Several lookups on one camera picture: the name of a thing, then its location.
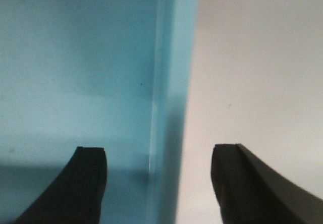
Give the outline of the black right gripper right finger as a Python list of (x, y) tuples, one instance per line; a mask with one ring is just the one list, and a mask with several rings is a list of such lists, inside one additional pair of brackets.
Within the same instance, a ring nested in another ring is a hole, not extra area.
[(322, 199), (242, 144), (216, 144), (211, 181), (223, 223), (322, 223)]

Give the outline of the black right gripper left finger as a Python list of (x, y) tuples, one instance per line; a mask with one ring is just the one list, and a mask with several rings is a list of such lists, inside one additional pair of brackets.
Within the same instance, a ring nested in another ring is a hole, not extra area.
[(99, 223), (106, 182), (105, 150), (77, 147), (60, 174), (15, 223)]

